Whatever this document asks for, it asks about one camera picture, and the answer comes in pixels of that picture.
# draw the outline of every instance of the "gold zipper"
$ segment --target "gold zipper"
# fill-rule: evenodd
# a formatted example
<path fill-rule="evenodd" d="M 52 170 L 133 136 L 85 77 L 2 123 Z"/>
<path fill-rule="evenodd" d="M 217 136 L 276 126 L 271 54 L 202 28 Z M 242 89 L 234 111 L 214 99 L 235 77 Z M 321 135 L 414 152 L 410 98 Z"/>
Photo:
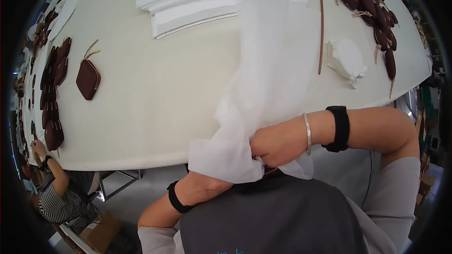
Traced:
<path fill-rule="evenodd" d="M 272 173 L 272 172 L 276 171 L 277 169 L 278 169 L 278 168 L 274 168 L 273 170 L 271 170 L 271 171 L 268 171 L 268 172 L 264 173 L 263 175 L 268 175 L 268 174 L 270 174 L 270 173 Z"/>
<path fill-rule="evenodd" d="M 97 78 L 96 78 L 96 86 L 94 87 L 94 90 L 97 90 L 97 87 L 99 86 L 99 82 L 100 82 L 100 73 L 99 73 L 99 71 L 96 69 L 96 66 L 94 66 L 94 64 L 90 61 L 90 60 L 87 60 L 87 62 L 91 65 L 91 67 L 93 67 L 93 69 L 96 71 L 96 75 L 97 75 Z"/>

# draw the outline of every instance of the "striped shirt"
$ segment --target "striped shirt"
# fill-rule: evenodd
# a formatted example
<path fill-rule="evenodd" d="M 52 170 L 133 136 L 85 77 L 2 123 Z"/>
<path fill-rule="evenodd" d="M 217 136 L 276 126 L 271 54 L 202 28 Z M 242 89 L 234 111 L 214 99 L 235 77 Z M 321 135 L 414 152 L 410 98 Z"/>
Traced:
<path fill-rule="evenodd" d="M 76 215 L 81 206 L 80 197 L 67 189 L 61 198 L 55 191 L 53 182 L 39 192 L 39 209 L 42 216 L 52 223 L 63 223 Z"/>

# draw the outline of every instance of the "white tablecloth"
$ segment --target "white tablecloth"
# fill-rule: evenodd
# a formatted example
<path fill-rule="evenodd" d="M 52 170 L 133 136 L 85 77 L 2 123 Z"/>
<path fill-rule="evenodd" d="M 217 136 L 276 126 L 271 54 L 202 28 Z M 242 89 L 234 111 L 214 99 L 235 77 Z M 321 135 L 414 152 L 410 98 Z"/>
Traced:
<path fill-rule="evenodd" d="M 313 71 L 305 111 L 323 110 L 329 105 L 356 109 L 388 104 L 391 82 L 382 52 L 378 64 L 374 64 L 373 29 L 362 19 L 352 18 L 352 12 L 340 0 L 339 6 L 334 0 L 323 1 L 325 41 L 352 39 L 368 71 L 355 90 L 325 66 L 321 75 Z M 319 0 L 308 2 L 309 8 L 320 9 Z M 395 100 L 426 79 L 430 71 L 407 8 L 401 0 L 385 3 L 400 25 L 392 29 L 397 38 Z M 72 46 L 67 77 L 58 89 L 65 136 L 58 161 L 64 169 L 118 170 L 186 163 L 189 138 L 211 138 L 218 129 L 213 114 L 240 61 L 238 18 L 154 40 L 149 14 L 136 9 L 135 0 L 80 0 L 53 45 L 60 45 L 66 36 L 72 38 Z M 87 101 L 76 86 L 76 77 L 80 60 L 96 39 L 99 42 L 93 50 L 101 52 L 90 59 L 102 80 L 94 98 Z M 33 71 L 39 94 L 43 67 L 35 64 Z M 37 97 L 32 119 L 41 119 Z"/>

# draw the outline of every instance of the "worker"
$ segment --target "worker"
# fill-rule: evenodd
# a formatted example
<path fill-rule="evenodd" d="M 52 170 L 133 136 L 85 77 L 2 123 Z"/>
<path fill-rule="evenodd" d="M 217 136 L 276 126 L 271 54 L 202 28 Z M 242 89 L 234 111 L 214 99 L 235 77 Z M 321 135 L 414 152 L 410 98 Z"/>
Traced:
<path fill-rule="evenodd" d="M 420 183 L 418 135 L 410 117 L 389 107 L 332 106 L 305 121 L 301 115 L 257 130 L 252 155 L 278 167 L 311 144 L 379 152 L 381 171 L 362 208 L 324 182 L 280 171 L 236 185 L 190 171 L 142 213 L 143 253 L 400 253 Z"/>
<path fill-rule="evenodd" d="M 79 215 L 82 211 L 81 208 L 87 204 L 84 202 L 85 196 L 80 195 L 79 191 L 87 195 L 95 192 L 99 186 L 99 172 L 81 172 L 83 176 L 80 177 L 81 180 L 75 179 L 74 184 L 77 186 L 72 184 L 70 188 L 70 176 L 67 173 L 75 174 L 75 171 L 64 171 L 57 161 L 47 153 L 40 140 L 33 141 L 31 148 L 44 160 L 41 162 L 39 158 L 36 159 L 37 166 L 39 168 L 48 167 L 52 172 L 52 175 L 47 175 L 43 180 L 37 194 L 26 191 L 28 203 L 33 210 L 39 213 L 38 218 L 43 217 L 51 223 L 62 224 Z"/>

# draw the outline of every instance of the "concrete floor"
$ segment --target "concrete floor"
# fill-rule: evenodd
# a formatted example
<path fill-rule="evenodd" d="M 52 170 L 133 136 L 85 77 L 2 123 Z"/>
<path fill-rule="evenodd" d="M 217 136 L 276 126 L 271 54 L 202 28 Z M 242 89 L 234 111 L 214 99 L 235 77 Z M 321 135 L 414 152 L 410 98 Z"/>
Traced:
<path fill-rule="evenodd" d="M 372 153 L 373 176 L 379 171 L 378 154 Z M 323 153 L 314 161 L 314 178 L 337 187 L 345 196 L 361 206 L 369 184 L 370 154 L 366 150 L 348 149 L 340 153 Z M 106 202 L 95 199 L 93 203 L 101 212 L 110 211 L 122 224 L 124 230 L 137 244 L 137 222 L 152 202 L 165 194 L 167 186 L 183 178 L 185 165 L 142 170 L 143 178 L 134 182 Z M 130 179 L 114 173 L 104 180 L 107 194 L 121 187 Z"/>

